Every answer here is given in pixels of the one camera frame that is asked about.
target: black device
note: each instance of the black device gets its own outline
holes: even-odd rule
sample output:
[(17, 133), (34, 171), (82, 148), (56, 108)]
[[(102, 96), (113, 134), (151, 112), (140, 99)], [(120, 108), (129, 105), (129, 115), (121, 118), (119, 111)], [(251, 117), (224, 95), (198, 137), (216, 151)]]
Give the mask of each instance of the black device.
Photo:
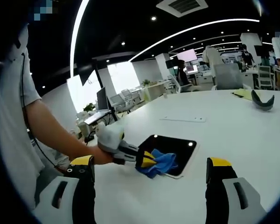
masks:
[(103, 87), (100, 91), (97, 92), (97, 97), (98, 97), (98, 109), (99, 110), (109, 109), (105, 87)]
[(260, 56), (261, 58), (270, 57), (269, 51), (264, 46), (255, 45), (254, 47), (257, 56)]
[(173, 59), (166, 61), (166, 66), (168, 69), (178, 66), (178, 58), (173, 57)]
[(196, 146), (197, 142), (193, 140), (151, 135), (139, 146), (139, 153), (144, 154), (144, 151), (151, 153), (154, 149), (158, 149), (164, 154), (176, 154), (175, 162), (177, 163), (178, 167), (168, 171), (168, 174), (179, 176), (186, 167)]

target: man's hand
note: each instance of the man's hand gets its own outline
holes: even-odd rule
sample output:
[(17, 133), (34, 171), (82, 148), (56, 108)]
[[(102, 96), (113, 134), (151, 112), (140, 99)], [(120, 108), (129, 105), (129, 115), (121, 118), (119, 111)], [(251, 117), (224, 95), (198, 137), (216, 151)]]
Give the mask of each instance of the man's hand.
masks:
[(91, 154), (94, 156), (94, 164), (102, 165), (113, 162), (113, 157), (101, 150), (97, 145), (91, 147)]

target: pink screen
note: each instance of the pink screen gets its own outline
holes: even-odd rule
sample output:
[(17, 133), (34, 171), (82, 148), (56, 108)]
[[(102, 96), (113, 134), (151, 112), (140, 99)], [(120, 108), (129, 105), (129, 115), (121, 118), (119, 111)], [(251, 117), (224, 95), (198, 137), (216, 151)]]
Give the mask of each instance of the pink screen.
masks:
[(179, 60), (184, 60), (185, 62), (197, 60), (197, 56), (195, 54), (194, 49), (187, 50), (187, 51), (177, 54), (177, 58)]

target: ceiling light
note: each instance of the ceiling light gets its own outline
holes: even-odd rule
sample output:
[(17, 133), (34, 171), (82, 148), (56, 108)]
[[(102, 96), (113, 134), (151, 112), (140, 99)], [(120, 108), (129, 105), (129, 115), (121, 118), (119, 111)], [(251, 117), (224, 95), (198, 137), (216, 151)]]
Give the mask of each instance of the ceiling light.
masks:
[[(154, 46), (166, 41), (166, 40), (169, 40), (170, 38), (172, 37), (175, 37), (179, 34), (183, 34), (187, 31), (190, 31), (190, 30), (193, 30), (193, 29), (197, 29), (197, 28), (200, 28), (200, 27), (204, 27), (204, 26), (208, 26), (208, 25), (211, 25), (211, 24), (216, 24), (216, 23), (221, 23), (221, 22), (231, 22), (231, 21), (249, 21), (249, 22), (259, 22), (259, 20), (254, 20), (254, 19), (227, 19), (227, 20), (218, 20), (218, 21), (212, 21), (212, 22), (207, 22), (207, 23), (204, 23), (204, 24), (200, 24), (198, 26), (194, 26), (194, 27), (190, 27), (188, 29), (184, 29), (180, 32), (177, 32), (175, 34), (172, 34), (168, 37), (165, 37), (164, 39), (154, 43), (153, 45), (149, 46), (148, 48), (144, 49), (143, 51), (139, 52), (138, 54), (136, 54), (134, 57), (132, 57), (130, 60), (128, 60), (129, 62), (131, 62), (132, 60), (134, 60), (135, 58), (137, 58), (138, 56), (142, 55), (144, 52), (148, 51), (149, 49), (153, 48)], [(72, 73), (70, 74), (71, 77), (74, 76), (74, 62), (73, 62), (73, 59), (72, 59)]]
[(75, 57), (75, 47), (77, 42), (77, 35), (79, 31), (79, 26), (84, 14), (84, 11), (87, 7), (89, 0), (82, 0), (80, 8), (77, 13), (77, 17), (74, 24), (73, 34), (71, 37), (70, 43), (70, 77), (74, 77), (74, 57)]

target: desk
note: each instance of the desk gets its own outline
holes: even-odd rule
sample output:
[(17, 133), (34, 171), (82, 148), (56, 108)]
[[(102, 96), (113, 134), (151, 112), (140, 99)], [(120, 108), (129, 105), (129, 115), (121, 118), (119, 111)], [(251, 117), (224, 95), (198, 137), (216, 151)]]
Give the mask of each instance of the desk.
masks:
[[(210, 156), (230, 161), (238, 177), (259, 192), (262, 206), (269, 211), (280, 196), (280, 91), (260, 90), (264, 101), (275, 95), (270, 112), (257, 110), (251, 101), (231, 92), (170, 94), (111, 125), (123, 125), (125, 140), (135, 145), (158, 134), (196, 140), (200, 147), (179, 180), (163, 176), (151, 180), (133, 165), (95, 166), (97, 223), (204, 224), (206, 160)], [(174, 112), (177, 116), (199, 114), (206, 122), (159, 120)]]

